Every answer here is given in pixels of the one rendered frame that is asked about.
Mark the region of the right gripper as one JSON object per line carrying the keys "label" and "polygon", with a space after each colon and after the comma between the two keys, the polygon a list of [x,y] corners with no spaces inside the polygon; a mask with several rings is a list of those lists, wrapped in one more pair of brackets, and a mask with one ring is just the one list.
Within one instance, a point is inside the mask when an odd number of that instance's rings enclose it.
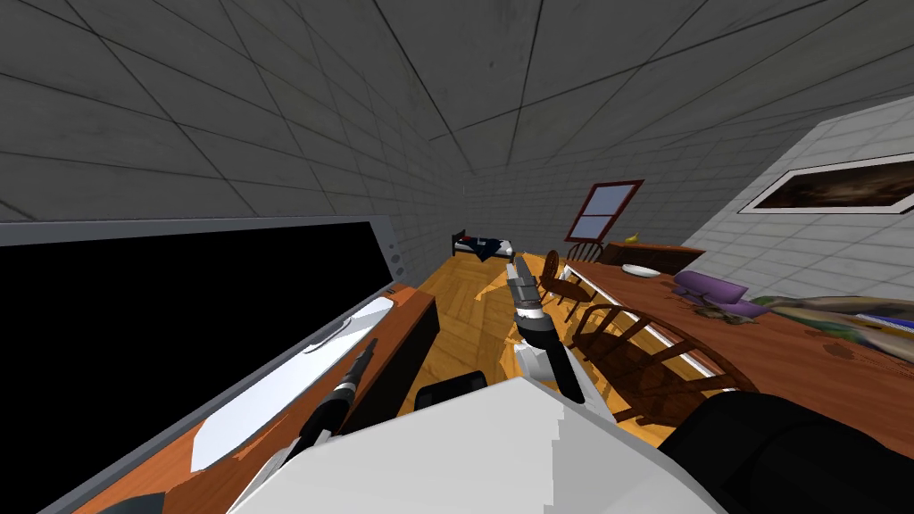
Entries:
{"label": "right gripper", "polygon": [[507,265],[507,285],[517,307],[538,307],[539,291],[536,278],[522,257]]}

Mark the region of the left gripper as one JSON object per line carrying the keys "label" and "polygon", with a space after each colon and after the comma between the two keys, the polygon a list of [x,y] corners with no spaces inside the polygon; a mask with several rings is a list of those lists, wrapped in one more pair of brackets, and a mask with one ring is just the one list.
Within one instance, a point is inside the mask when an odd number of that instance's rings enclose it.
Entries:
{"label": "left gripper", "polygon": [[361,382],[364,372],[373,357],[377,343],[378,339],[373,338],[366,346],[364,352],[353,362],[352,367],[347,372],[347,386],[349,389],[358,388],[358,384]]}

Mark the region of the dark bed with white sheet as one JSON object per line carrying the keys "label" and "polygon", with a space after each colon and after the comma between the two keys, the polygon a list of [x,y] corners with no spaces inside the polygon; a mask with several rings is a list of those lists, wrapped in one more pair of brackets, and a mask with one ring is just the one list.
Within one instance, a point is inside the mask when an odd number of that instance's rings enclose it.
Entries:
{"label": "dark bed with white sheet", "polygon": [[452,255],[457,252],[471,253],[482,262],[492,257],[504,258],[510,263],[515,261],[515,251],[509,240],[467,236],[466,230],[451,235],[451,240]]}

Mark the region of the brown wooden television stand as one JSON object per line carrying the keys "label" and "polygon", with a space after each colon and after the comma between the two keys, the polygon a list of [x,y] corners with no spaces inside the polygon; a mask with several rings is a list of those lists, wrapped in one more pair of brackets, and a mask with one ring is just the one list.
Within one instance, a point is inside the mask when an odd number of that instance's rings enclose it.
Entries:
{"label": "brown wooden television stand", "polygon": [[[342,426],[343,435],[396,416],[439,331],[433,295],[397,284],[389,298],[392,309],[367,335],[378,342]],[[310,389],[219,462],[199,471],[191,469],[192,452],[197,447],[194,439],[203,432],[198,424],[72,514],[97,514],[147,494],[161,498],[163,514],[225,514],[270,457],[292,444],[320,400],[337,386],[366,345],[356,344]]]}

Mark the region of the red framed window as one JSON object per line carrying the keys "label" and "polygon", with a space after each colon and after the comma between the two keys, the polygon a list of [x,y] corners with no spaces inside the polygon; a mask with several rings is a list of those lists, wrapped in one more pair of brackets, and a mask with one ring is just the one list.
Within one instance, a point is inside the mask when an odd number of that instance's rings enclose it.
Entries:
{"label": "red framed window", "polygon": [[593,185],[564,240],[602,243],[643,183],[637,179]]}

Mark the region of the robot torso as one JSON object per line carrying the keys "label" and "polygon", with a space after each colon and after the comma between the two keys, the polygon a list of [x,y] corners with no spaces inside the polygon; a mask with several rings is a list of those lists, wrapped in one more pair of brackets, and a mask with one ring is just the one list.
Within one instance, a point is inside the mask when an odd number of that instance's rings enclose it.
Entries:
{"label": "robot torso", "polygon": [[306,449],[229,514],[727,514],[670,457],[516,377]]}

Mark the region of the brown wooden sideboard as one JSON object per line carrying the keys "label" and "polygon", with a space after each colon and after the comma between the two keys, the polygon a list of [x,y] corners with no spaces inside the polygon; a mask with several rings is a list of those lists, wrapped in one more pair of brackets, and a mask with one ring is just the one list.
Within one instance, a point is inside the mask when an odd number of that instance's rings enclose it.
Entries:
{"label": "brown wooden sideboard", "polygon": [[623,241],[608,242],[598,261],[601,264],[619,267],[633,264],[663,274],[676,275],[704,253],[703,250],[685,246],[644,244],[635,234]]}

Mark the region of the long brown wooden table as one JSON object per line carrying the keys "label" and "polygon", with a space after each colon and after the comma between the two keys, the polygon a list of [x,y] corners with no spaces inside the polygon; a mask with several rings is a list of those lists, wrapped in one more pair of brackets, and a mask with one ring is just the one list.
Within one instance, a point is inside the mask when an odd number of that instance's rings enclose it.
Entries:
{"label": "long brown wooden table", "polygon": [[595,262],[565,266],[608,302],[706,343],[763,393],[839,420],[914,460],[914,366],[772,313],[738,326],[700,317],[673,294],[670,275],[639,278]]}

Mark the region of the olive beige long shape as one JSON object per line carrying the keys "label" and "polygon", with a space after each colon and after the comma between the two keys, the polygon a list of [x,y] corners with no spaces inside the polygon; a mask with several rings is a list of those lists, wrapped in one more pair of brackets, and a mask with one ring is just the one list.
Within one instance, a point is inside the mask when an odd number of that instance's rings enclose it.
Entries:
{"label": "olive beige long shape", "polygon": [[820,332],[914,364],[914,301],[867,296],[761,296],[752,303]]}

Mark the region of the white framed dark picture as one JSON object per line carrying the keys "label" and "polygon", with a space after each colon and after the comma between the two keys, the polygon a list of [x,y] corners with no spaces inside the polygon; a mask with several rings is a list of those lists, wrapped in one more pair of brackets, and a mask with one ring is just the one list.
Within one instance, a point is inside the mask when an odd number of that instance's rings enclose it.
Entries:
{"label": "white framed dark picture", "polygon": [[900,215],[914,209],[914,153],[789,170],[741,213]]}

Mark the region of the black television with grey frame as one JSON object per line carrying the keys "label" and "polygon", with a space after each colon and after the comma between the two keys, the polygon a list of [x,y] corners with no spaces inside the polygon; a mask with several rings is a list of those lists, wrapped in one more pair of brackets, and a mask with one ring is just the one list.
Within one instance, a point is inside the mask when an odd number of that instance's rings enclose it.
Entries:
{"label": "black television with grey frame", "polygon": [[402,271],[387,216],[0,223],[0,513],[105,489]]}

